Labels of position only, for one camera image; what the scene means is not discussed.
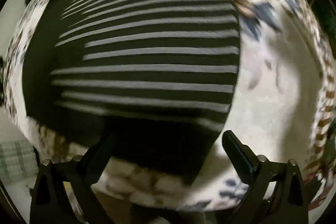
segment black fabric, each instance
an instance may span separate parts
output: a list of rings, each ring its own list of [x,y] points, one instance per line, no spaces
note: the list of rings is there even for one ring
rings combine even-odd
[[[160,12],[149,13],[151,9]],[[240,58],[237,18],[232,0],[51,0],[24,60],[27,115],[85,146],[113,134],[115,157],[192,181],[219,136],[233,99]],[[200,36],[179,37],[185,32]],[[173,35],[141,38],[153,33]],[[231,50],[143,53],[148,48]],[[123,55],[124,50],[142,53]],[[118,54],[85,59],[106,52]],[[120,69],[128,65],[135,65],[135,70]],[[117,70],[69,73],[102,66]],[[90,86],[97,80],[97,86]],[[115,86],[130,83],[134,86]]]

